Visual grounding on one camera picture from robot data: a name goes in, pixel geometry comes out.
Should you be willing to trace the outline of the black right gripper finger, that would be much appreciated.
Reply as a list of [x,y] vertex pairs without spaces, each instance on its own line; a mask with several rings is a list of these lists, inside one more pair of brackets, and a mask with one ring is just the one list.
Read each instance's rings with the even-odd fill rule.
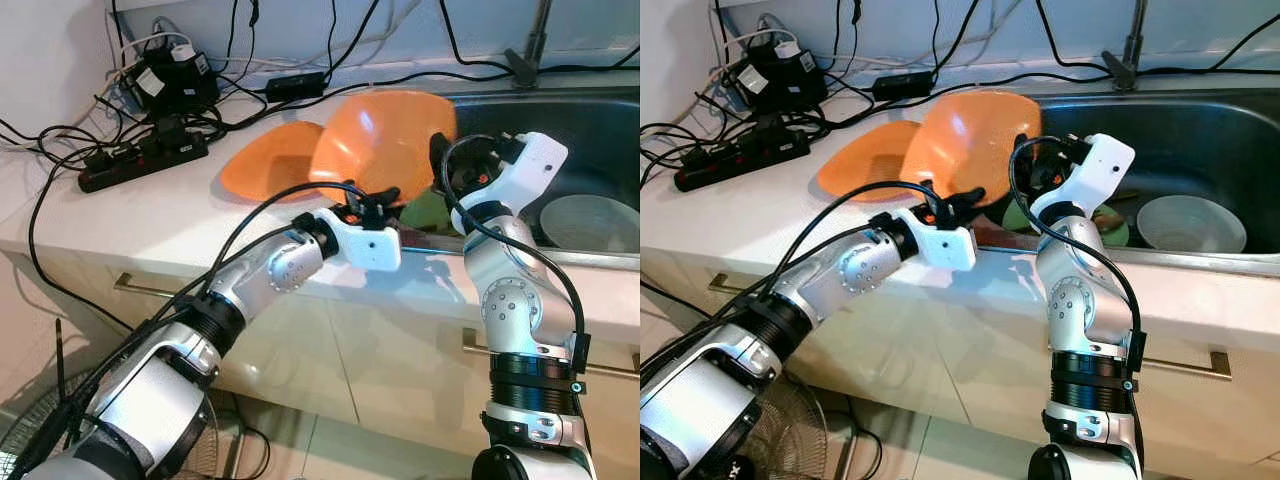
[[431,168],[430,191],[436,195],[448,196],[449,191],[452,191],[451,180],[442,173],[442,166],[445,164],[449,150],[453,145],[454,142],[452,140],[439,132],[433,133],[429,138],[429,163]]
[[1012,142],[1011,191],[1016,191],[1021,196],[1033,193],[1032,170],[1036,163],[1036,145],[1027,146],[1029,141],[1028,134],[1020,133]]

